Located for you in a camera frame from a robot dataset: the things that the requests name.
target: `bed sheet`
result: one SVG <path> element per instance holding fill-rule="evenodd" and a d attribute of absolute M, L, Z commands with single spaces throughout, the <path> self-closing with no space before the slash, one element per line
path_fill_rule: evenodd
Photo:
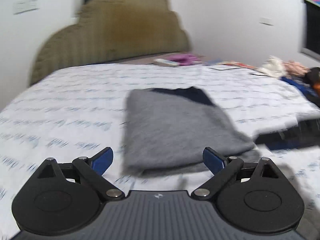
<path fill-rule="evenodd" d="M 204 89 L 233 120 L 238 130 L 255 136 L 261 129 L 277 130 L 301 116 L 319 116 L 320 110 L 294 87 L 252 70 L 225 70 L 223 66 L 166 68 L 155 65 L 103 64 L 54 72 L 27 89 L 0 114 L 0 236 L 19 231 L 11 213 L 15 194 L 47 157 L 59 163 L 91 157 L 110 146 L 114 161 L 103 177 L 125 193 L 136 190 L 193 191 L 209 179 L 209 171 L 146 178 L 122 168 L 125 97 L 132 89 Z M 271 153 L 276 164 L 287 165 L 289 179 L 298 181 L 306 197 L 301 230 L 314 239 L 320 208 L 320 149 Z"/>

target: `wall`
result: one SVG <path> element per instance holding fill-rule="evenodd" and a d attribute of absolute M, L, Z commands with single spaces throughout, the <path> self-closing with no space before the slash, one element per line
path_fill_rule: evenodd
<path fill-rule="evenodd" d="M 261 65 L 269 55 L 319 65 L 299 53 L 305 17 L 301 0 L 170 1 L 197 53 L 251 65 Z M 271 18 L 274 26 L 260 24 L 260 17 Z"/>
<path fill-rule="evenodd" d="M 0 110 L 26 89 L 41 44 L 75 22 L 81 0 L 38 0 L 39 10 L 13 15 L 20 0 L 0 0 Z"/>

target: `brown cloud-shaped headboard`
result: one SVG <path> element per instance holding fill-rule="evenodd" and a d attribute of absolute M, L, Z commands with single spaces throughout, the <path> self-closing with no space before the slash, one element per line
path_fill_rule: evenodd
<path fill-rule="evenodd" d="M 188 49 L 187 35 L 167 0 L 91 0 L 77 24 L 42 46 L 30 85 L 61 68 Z"/>

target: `wall switch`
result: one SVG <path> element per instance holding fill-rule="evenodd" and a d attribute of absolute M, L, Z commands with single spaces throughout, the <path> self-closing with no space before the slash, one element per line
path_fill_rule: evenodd
<path fill-rule="evenodd" d="M 269 25 L 269 26 L 273 26 L 272 20 L 269 18 L 265 18 L 265 17 L 260 18 L 260 23 L 265 24 L 265 25 Z"/>
<path fill-rule="evenodd" d="M 23 0 L 13 4 L 13 14 L 19 14 L 38 9 L 38 0 Z"/>

